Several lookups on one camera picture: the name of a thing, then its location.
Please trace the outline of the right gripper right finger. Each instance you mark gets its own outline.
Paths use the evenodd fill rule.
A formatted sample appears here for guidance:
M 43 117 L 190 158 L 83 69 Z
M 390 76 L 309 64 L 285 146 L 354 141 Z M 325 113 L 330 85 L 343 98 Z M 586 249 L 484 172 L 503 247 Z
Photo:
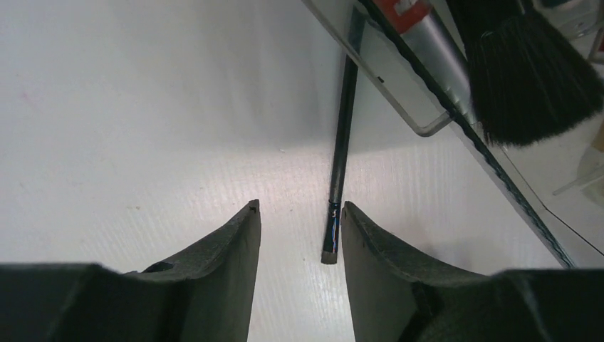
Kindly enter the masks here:
M 603 271 L 476 274 L 343 208 L 342 255 L 357 341 L 601 341 Z

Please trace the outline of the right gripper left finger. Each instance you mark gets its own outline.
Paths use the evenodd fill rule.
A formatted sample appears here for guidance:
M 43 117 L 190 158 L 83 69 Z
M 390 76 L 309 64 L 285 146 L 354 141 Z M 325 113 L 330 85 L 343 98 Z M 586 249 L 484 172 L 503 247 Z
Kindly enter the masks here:
M 3 341 L 246 341 L 261 246 L 258 200 L 143 271 L 1 265 Z

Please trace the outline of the black makeup brush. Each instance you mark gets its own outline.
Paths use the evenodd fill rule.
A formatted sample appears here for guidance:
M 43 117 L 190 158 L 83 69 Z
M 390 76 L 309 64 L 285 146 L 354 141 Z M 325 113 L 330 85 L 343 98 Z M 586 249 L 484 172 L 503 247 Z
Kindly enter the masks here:
M 340 102 L 332 159 L 330 190 L 328 195 L 326 230 L 321 250 L 321 263 L 326 265 L 333 265 L 338 261 L 340 216 L 343 205 L 343 188 L 348 161 L 357 80 L 358 66 L 347 53 L 345 55 L 342 84 L 340 87 Z

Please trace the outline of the clear acrylic organizer box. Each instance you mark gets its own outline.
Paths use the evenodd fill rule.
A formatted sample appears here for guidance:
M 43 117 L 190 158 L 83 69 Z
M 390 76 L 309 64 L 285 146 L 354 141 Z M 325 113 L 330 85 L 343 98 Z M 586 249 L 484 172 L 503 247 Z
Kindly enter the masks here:
M 429 137 L 452 124 L 448 110 L 361 2 L 307 1 L 306 6 L 416 135 Z M 592 146 L 600 119 L 525 148 L 491 146 L 460 75 L 444 70 L 439 86 L 471 128 L 470 133 L 457 129 L 458 136 L 561 263 L 601 267 L 603 154 Z

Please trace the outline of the black powder brush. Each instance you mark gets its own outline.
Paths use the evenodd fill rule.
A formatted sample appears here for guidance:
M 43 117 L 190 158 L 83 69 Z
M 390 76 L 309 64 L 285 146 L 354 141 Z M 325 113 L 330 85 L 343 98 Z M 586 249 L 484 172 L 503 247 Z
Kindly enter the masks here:
M 524 147 L 603 109 L 603 80 L 531 1 L 448 2 L 474 114 L 491 145 Z

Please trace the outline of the red lip gloss silver cap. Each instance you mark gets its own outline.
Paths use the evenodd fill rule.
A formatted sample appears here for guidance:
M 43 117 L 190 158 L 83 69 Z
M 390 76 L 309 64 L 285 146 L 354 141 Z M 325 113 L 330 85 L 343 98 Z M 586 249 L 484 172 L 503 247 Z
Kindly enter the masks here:
M 430 1 L 376 1 L 388 23 L 471 124 L 467 61 Z

